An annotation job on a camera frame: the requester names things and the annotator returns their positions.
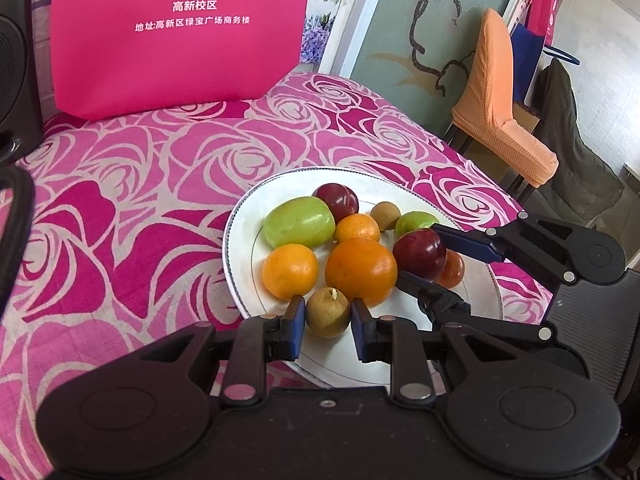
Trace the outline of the dark covered chair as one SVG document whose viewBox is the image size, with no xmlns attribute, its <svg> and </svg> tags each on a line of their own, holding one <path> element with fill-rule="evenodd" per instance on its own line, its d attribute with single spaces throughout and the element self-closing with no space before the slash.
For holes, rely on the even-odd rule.
<svg viewBox="0 0 640 480">
<path fill-rule="evenodd" d="M 620 200 L 624 185 L 582 140 L 570 74 L 556 58 L 538 75 L 532 104 L 539 113 L 534 136 L 555 152 L 559 167 L 524 207 L 534 214 L 586 226 Z"/>
</svg>

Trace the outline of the small yellow-orange mandarin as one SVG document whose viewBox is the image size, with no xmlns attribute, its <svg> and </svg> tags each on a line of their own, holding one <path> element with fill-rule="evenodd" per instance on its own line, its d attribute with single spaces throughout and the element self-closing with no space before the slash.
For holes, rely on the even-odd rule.
<svg viewBox="0 0 640 480">
<path fill-rule="evenodd" d="M 337 223 L 334 232 L 334 240 L 337 243 L 356 238 L 378 242 L 381 238 L 378 222 L 368 214 L 350 214 Z"/>
</svg>

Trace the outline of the pink tote bag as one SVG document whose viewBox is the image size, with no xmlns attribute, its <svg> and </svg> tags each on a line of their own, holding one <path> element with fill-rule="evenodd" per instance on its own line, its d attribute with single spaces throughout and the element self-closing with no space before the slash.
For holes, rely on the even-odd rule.
<svg viewBox="0 0 640 480">
<path fill-rule="evenodd" d="M 299 62 L 307 0 L 52 0 L 55 105 L 90 120 L 256 99 Z"/>
</svg>

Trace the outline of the orange covered chair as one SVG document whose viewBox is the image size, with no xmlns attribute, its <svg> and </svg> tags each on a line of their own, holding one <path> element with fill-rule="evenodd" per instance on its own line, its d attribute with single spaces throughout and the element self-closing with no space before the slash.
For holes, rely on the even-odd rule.
<svg viewBox="0 0 640 480">
<path fill-rule="evenodd" d="M 470 76 L 462 96 L 451 109 L 454 128 L 493 152 L 514 172 L 509 191 L 525 203 L 558 170 L 555 153 L 513 115 L 514 64 L 509 29 L 502 16 L 487 9 L 473 56 Z"/>
</svg>

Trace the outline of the black speaker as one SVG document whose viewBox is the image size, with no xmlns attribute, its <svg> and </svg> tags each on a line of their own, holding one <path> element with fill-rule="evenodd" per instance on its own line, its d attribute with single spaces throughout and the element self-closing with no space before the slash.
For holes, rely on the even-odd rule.
<svg viewBox="0 0 640 480">
<path fill-rule="evenodd" d="M 0 0 L 1 163 L 13 164 L 42 141 L 32 0 Z"/>
</svg>

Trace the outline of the elongated green apple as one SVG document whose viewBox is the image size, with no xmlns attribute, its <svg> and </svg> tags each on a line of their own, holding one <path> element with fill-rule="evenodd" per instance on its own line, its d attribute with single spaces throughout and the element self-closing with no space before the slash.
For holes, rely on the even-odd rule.
<svg viewBox="0 0 640 480">
<path fill-rule="evenodd" d="M 328 205 L 314 196 L 288 200 L 266 215 L 262 239 L 271 247 L 301 244 L 314 249 L 333 238 L 335 220 Z"/>
</svg>

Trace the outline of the white ceramic plate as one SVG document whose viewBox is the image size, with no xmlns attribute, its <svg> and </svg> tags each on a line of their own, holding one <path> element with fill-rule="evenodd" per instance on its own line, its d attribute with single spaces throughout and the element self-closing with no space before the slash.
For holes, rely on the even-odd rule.
<svg viewBox="0 0 640 480">
<path fill-rule="evenodd" d="M 347 186 L 359 200 L 362 214 L 381 202 L 395 204 L 401 212 L 434 214 L 444 226 L 454 222 L 425 198 L 373 174 L 345 168 L 299 168 L 281 172 L 251 188 L 235 205 L 224 229 L 222 263 L 231 296 L 244 318 L 261 314 L 281 314 L 283 300 L 270 294 L 262 284 L 262 264 L 271 252 L 262 235 L 262 222 L 274 208 L 310 195 L 322 184 Z M 418 307 L 416 298 L 393 287 L 390 257 L 394 236 L 383 232 L 366 254 L 363 242 L 337 243 L 329 240 L 316 250 L 319 265 L 317 288 L 333 286 L 345 296 L 361 292 L 373 315 L 408 318 L 421 330 L 429 330 L 430 320 Z M 348 330 L 333 338 L 316 336 L 307 330 L 294 372 L 322 388 L 386 386 L 390 368 L 385 363 L 363 364 L 358 360 L 352 334 Z"/>
</svg>

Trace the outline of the round green apple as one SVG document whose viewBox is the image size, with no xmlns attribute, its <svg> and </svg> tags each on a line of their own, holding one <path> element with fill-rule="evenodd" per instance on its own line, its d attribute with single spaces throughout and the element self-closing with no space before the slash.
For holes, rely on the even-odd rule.
<svg viewBox="0 0 640 480">
<path fill-rule="evenodd" d="M 420 230 L 429 229 L 439 222 L 439 218 L 426 211 L 409 211 L 402 214 L 396 221 L 394 227 L 395 240 L 399 240 L 405 234 Z"/>
</svg>

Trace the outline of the large orange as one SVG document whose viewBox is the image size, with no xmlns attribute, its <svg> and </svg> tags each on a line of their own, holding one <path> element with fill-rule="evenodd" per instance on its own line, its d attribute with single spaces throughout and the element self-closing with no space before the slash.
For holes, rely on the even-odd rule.
<svg viewBox="0 0 640 480">
<path fill-rule="evenodd" d="M 348 300 L 360 298 L 370 309 L 382 304 L 395 288 L 398 266 L 392 253 L 373 240 L 338 243 L 326 260 L 324 278 Z"/>
</svg>

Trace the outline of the dark red plum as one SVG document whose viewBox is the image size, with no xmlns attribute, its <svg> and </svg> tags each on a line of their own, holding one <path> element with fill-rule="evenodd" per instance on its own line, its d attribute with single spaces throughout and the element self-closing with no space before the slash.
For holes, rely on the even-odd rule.
<svg viewBox="0 0 640 480">
<path fill-rule="evenodd" d="M 314 196 L 326 203 L 335 224 L 359 212 L 358 197 L 348 186 L 338 183 L 322 184 L 314 191 Z"/>
<path fill-rule="evenodd" d="M 398 269 L 433 281 L 444 270 L 447 249 L 432 229 L 418 229 L 396 240 L 393 255 Z"/>
</svg>

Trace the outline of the yellow-orange citrus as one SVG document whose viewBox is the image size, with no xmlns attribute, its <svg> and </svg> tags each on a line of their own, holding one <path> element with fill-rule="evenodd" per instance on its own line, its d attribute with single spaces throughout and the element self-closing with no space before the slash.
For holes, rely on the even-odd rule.
<svg viewBox="0 0 640 480">
<path fill-rule="evenodd" d="M 273 249 L 262 263 L 262 284 L 280 300 L 305 296 L 314 288 L 318 276 L 316 254 L 301 244 L 286 244 Z"/>
</svg>

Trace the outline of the hanging pink bag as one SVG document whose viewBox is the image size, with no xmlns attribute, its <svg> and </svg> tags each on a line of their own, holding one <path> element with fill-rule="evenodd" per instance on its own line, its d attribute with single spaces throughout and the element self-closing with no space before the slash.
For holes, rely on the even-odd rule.
<svg viewBox="0 0 640 480">
<path fill-rule="evenodd" d="M 532 34 L 544 38 L 547 47 L 552 46 L 558 2 L 559 0 L 530 0 L 526 27 Z"/>
</svg>

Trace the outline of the blue shopping bag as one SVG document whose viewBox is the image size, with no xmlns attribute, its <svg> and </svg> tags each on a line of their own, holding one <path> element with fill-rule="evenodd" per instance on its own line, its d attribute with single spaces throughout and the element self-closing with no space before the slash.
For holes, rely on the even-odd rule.
<svg viewBox="0 0 640 480">
<path fill-rule="evenodd" d="M 543 53 L 563 62 L 580 65 L 579 58 L 564 50 L 547 46 L 543 36 L 535 35 L 522 24 L 517 24 L 513 29 L 511 42 L 514 68 L 513 96 L 517 103 L 524 103 Z"/>
</svg>

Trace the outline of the brown kiwi fruit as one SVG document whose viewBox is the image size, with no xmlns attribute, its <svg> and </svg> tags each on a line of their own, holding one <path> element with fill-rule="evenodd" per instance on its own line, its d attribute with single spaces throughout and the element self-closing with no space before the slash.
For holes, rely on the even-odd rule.
<svg viewBox="0 0 640 480">
<path fill-rule="evenodd" d="M 381 232 L 395 229 L 395 224 L 401 216 L 399 208 L 391 202 L 376 204 L 370 211 L 371 218 L 376 222 Z"/>
</svg>

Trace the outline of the small red apple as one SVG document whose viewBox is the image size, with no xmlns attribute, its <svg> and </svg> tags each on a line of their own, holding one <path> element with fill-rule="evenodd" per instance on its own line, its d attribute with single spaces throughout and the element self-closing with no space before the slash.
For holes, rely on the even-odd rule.
<svg viewBox="0 0 640 480">
<path fill-rule="evenodd" d="M 465 263 L 463 258 L 457 252 L 448 249 L 445 266 L 435 282 L 442 287 L 453 289 L 462 282 L 464 274 Z"/>
</svg>

